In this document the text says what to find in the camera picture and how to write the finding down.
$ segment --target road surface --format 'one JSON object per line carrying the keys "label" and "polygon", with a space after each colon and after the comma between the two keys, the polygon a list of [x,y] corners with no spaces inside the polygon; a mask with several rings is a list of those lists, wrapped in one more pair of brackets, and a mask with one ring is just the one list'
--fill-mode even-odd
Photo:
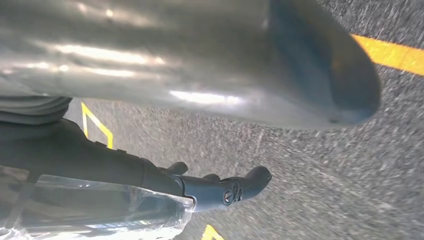
{"label": "road surface", "polygon": [[[422,0],[321,0],[356,35],[424,49]],[[383,65],[383,102],[351,129],[289,130],[199,113],[84,99],[113,133],[113,147],[188,175],[243,176],[257,165],[273,179],[257,198],[196,213],[178,240],[207,225],[225,240],[424,239],[424,77]],[[80,99],[67,118],[82,126]],[[88,121],[89,139],[107,137]]]}

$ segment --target clear plastic cover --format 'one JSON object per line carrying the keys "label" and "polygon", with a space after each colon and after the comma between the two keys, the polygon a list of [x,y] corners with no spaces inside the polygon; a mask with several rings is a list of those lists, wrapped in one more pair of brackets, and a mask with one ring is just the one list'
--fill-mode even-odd
{"label": "clear plastic cover", "polygon": [[194,208],[189,198],[140,187],[51,175],[34,184],[14,171],[0,175],[0,240],[169,240]]}

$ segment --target motorcycle exhaust pipe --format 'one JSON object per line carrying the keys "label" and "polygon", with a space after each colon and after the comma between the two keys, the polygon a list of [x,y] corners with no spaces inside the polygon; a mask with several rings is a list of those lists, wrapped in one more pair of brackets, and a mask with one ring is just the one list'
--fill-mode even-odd
{"label": "motorcycle exhaust pipe", "polygon": [[3,0],[0,95],[184,109],[279,128],[348,127],[375,68],[313,0]]}

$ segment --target chrome exhaust pipe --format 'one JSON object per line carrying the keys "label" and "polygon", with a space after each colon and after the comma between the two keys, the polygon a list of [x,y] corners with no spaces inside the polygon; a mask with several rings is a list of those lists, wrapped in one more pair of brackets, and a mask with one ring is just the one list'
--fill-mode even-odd
{"label": "chrome exhaust pipe", "polygon": [[2,0],[0,95],[121,100],[280,128],[358,124],[381,86],[313,0]]}

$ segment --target yellow road marking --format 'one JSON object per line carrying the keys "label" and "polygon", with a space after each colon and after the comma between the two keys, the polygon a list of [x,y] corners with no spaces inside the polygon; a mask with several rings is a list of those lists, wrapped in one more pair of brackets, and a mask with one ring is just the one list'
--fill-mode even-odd
{"label": "yellow road marking", "polygon": [[352,34],[376,64],[424,76],[424,50]]}
{"label": "yellow road marking", "polygon": [[94,116],[92,111],[83,103],[81,102],[82,107],[82,127],[84,130],[85,136],[89,137],[89,131],[87,129],[87,116],[92,120],[92,122],[101,130],[102,133],[104,133],[107,137],[107,147],[113,148],[114,147],[114,135],[112,132],[105,126],[103,123],[100,122],[100,120]]}
{"label": "yellow road marking", "polygon": [[217,231],[211,226],[206,225],[206,229],[204,230],[203,235],[201,236],[201,240],[224,240],[224,238],[217,233]]}

